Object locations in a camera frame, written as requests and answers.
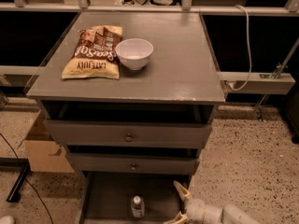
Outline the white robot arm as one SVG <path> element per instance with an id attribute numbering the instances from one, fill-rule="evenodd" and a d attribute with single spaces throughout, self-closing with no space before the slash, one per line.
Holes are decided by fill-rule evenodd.
<path id="1" fill-rule="evenodd" d="M 195 198 L 179 182 L 173 182 L 180 199 L 184 203 L 184 211 L 163 224 L 260 224 L 245 211 L 233 204 L 218 207 Z"/>

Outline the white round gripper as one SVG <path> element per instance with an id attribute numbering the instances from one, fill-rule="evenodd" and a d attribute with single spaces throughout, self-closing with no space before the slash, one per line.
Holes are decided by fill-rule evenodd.
<path id="1" fill-rule="evenodd" d="M 173 184 L 178 192 L 180 199 L 185 204 L 185 214 L 178 214 L 171 220 L 163 224 L 222 224 L 222 208 L 205 203 L 199 198 L 192 197 L 191 193 L 176 180 Z"/>

